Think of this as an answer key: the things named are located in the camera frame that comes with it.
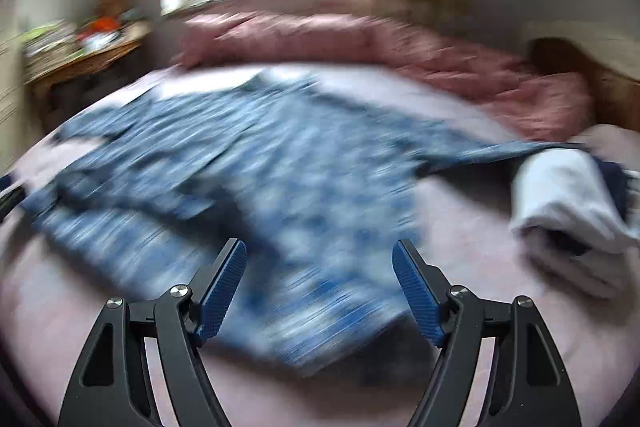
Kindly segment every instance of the wooden desk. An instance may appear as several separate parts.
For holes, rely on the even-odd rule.
[[[124,28],[123,35],[117,41],[99,51],[70,58],[70,60],[56,64],[48,70],[39,71],[33,76],[29,76],[27,73],[26,85],[31,92],[43,130],[47,133],[51,132],[62,123],[61,120],[66,120],[59,111],[52,107],[50,101],[51,89],[56,84],[105,71],[115,61],[139,48],[143,39],[150,32],[151,27],[148,23],[137,22]]]

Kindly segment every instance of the pink comforter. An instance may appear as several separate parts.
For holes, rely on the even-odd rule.
[[[389,19],[211,14],[186,22],[178,62],[358,62],[456,94],[532,140],[563,141],[591,124],[591,98],[577,73],[540,76],[515,55]]]

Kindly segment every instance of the navy cloth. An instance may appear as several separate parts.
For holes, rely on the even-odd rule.
[[[597,156],[594,156],[593,159],[600,170],[600,174],[602,175],[605,185],[607,185],[609,194],[611,194],[611,199],[613,199],[613,203],[615,204],[620,217],[625,221],[626,213],[628,211],[628,180],[626,179],[625,171],[623,171],[622,167],[617,163],[606,162]]]
[[[620,214],[623,221],[626,220],[627,207],[627,188],[628,180],[622,167],[614,162],[606,162],[597,156],[591,155],[598,166],[598,170],[602,175],[602,179],[607,186],[607,190],[611,195],[611,199],[616,206],[616,210]],[[554,247],[559,251],[570,253],[571,255],[580,256],[591,250],[591,247],[574,239],[571,235],[562,230],[547,230],[547,237]]]
[[[11,187],[11,184],[14,181],[11,178],[11,174],[6,174],[0,178],[0,190],[5,190],[6,188]]]
[[[391,250],[398,239],[420,245],[418,166],[559,146],[490,146],[311,82],[260,76],[166,100],[151,91],[80,114],[58,135],[106,142],[23,203],[37,229],[137,299],[189,282],[240,237],[248,266],[217,338],[304,371],[410,317]]]

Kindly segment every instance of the orange object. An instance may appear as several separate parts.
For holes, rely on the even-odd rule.
[[[113,32],[120,29],[120,23],[113,17],[100,17],[91,23],[95,32]]]

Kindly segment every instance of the blue gripper pad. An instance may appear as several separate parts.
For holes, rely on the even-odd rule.
[[[420,333],[434,346],[442,347],[445,333],[440,325],[440,308],[400,242],[394,246],[391,260]]]
[[[200,324],[194,335],[205,343],[215,337],[246,268],[246,246],[238,241],[200,305]]]

